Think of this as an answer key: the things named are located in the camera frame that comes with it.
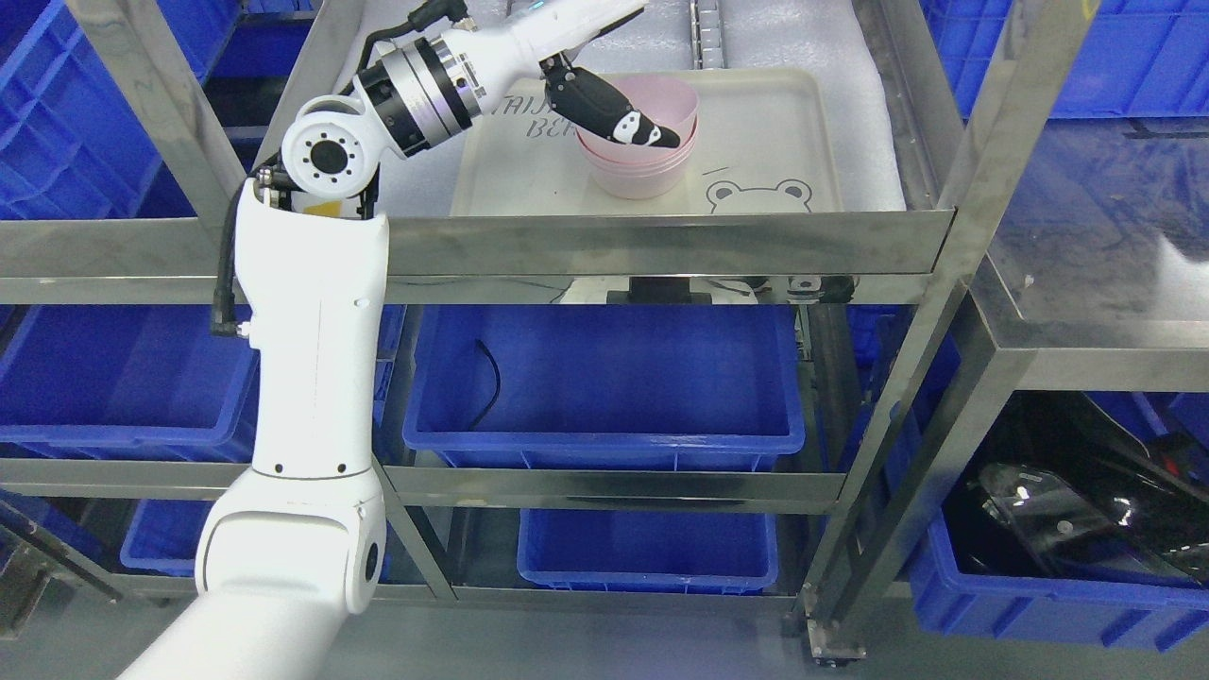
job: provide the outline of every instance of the yellow warning label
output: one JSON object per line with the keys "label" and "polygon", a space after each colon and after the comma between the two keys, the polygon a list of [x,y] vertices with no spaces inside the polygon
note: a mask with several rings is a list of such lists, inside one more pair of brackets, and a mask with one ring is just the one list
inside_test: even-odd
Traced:
{"label": "yellow warning label", "polygon": [[319,203],[318,206],[311,206],[310,208],[302,208],[302,212],[308,215],[318,215],[322,218],[339,218],[340,207],[343,203],[340,201],[328,201],[326,203]]}

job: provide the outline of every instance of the white robotic arm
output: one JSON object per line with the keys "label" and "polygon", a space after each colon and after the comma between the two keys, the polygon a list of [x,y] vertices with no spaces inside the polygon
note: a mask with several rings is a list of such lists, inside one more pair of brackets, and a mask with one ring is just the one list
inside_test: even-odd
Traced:
{"label": "white robotic arm", "polygon": [[571,54],[642,12],[647,0],[538,0],[498,27],[446,30],[382,56],[347,94],[312,99],[282,144],[282,163],[323,198],[361,192],[389,149],[412,156],[468,129],[521,77],[545,77],[550,106],[624,144],[676,148],[679,138]]}
{"label": "white robotic arm", "polygon": [[371,466],[384,218],[238,203],[236,271],[261,352],[251,467],[214,503],[197,548],[199,597],[122,680],[312,678],[349,613],[369,606],[386,546]]}
{"label": "white robotic arm", "polygon": [[[251,467],[215,502],[197,548],[199,597],[121,680],[302,680],[349,613],[369,605],[386,543],[370,432],[388,229],[368,189],[389,149],[411,156],[470,127],[520,77],[550,106],[618,143],[677,146],[598,76],[571,65],[585,42],[647,0],[538,0],[501,27],[421,38],[307,103],[280,167],[244,183],[227,217],[212,329],[260,350]],[[430,0],[409,17],[444,16]],[[271,204],[280,191],[363,197],[361,220]],[[253,309],[233,318],[238,276]]]}

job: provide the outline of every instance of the gray floor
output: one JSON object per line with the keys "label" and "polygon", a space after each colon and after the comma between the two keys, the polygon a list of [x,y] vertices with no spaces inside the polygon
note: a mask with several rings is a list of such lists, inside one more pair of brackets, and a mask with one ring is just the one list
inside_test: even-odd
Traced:
{"label": "gray floor", "polygon": [[[1204,678],[1209,634],[1167,655],[941,638],[886,600],[869,659],[815,668],[775,621],[467,611],[376,604],[336,640],[330,680],[1175,679]],[[114,678],[184,606],[106,605],[54,586],[22,636],[0,641],[4,680]]]}

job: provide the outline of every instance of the gripper finger with panda pattern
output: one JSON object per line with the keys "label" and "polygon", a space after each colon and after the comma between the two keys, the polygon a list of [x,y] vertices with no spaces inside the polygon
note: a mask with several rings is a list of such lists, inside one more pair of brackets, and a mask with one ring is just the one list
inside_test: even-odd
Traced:
{"label": "gripper finger with panda pattern", "polygon": [[676,149],[679,136],[654,123],[601,76],[566,62],[545,69],[545,94],[554,113],[618,144]]}

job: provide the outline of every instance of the blue plastic bin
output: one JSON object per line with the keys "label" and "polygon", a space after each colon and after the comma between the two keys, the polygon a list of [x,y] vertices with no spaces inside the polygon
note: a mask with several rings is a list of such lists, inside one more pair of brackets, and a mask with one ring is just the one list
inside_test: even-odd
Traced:
{"label": "blue plastic bin", "polygon": [[139,501],[118,559],[131,569],[192,576],[197,542],[213,501]]}
{"label": "blue plastic bin", "polygon": [[207,306],[31,307],[0,357],[0,442],[50,457],[247,461],[256,357]]}
{"label": "blue plastic bin", "polygon": [[805,442],[796,362],[788,307],[429,307],[403,436],[453,467],[770,469]]}
{"label": "blue plastic bin", "polygon": [[[970,115],[1011,0],[920,0]],[[1209,114],[1209,1],[1104,0],[1052,117]]]}
{"label": "blue plastic bin", "polygon": [[[239,2],[160,6],[204,79]],[[63,0],[0,0],[0,219],[134,215],[160,155]]]}
{"label": "blue plastic bin", "polygon": [[313,10],[311,0],[249,0],[248,13],[267,12],[308,12]]}
{"label": "blue plastic bin", "polygon": [[382,321],[378,323],[378,355],[374,365],[374,422],[378,425],[382,425],[386,410],[386,396],[391,390],[391,378],[394,375],[394,362],[399,353],[399,339],[403,336],[406,312],[405,305],[386,305],[382,309]]}
{"label": "blue plastic bin", "polygon": [[768,514],[521,511],[521,576],[562,590],[737,595],[777,575]]}
{"label": "blue plastic bin", "polygon": [[868,369],[881,356],[881,342],[878,338],[878,322],[893,317],[902,305],[848,305],[849,334],[852,338],[852,353],[856,365]]}
{"label": "blue plastic bin", "polygon": [[[919,449],[914,422],[885,471],[891,486]],[[1209,590],[1136,583],[962,574],[943,513],[908,564],[920,628],[945,635],[1165,652],[1209,624]]]}

